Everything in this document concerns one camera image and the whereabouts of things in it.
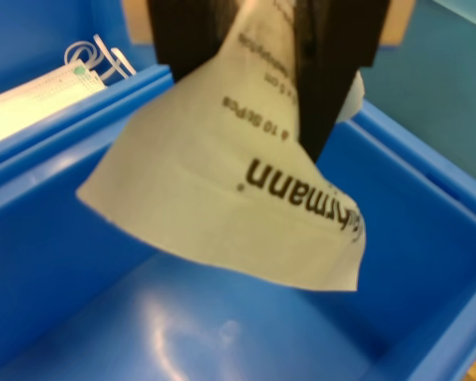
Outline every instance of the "blue plastic bin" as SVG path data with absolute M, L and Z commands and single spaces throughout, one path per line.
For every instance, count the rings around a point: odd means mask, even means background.
M 476 182 L 366 104 L 318 163 L 367 221 L 358 292 L 192 264 L 75 197 L 131 112 L 170 85 L 0 163 L 0 381 L 459 381 L 476 357 Z

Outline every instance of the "paper label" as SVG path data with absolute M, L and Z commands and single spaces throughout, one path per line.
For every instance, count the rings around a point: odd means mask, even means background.
M 363 218 L 298 143 L 293 14 L 246 0 L 219 53 L 133 116 L 78 195 L 188 260 L 355 290 Z
M 81 60 L 0 94 L 0 140 L 106 86 Z

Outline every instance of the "bin floor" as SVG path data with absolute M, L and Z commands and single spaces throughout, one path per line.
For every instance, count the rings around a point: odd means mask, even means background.
M 377 354 L 311 299 L 158 253 L 1 369 L 0 381 L 361 379 Z

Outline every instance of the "white paper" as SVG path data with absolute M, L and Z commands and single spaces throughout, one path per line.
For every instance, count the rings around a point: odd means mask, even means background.
M 135 114 L 79 197 L 188 260 L 355 290 L 363 219 L 298 143 L 294 68 L 288 2 L 246 0 L 217 56 Z
M 77 60 L 0 94 L 0 140 L 104 88 Z

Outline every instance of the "teal floor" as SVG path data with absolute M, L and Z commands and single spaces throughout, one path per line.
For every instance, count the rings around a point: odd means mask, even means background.
M 418 0 L 403 45 L 363 70 L 367 99 L 476 178 L 476 25 Z

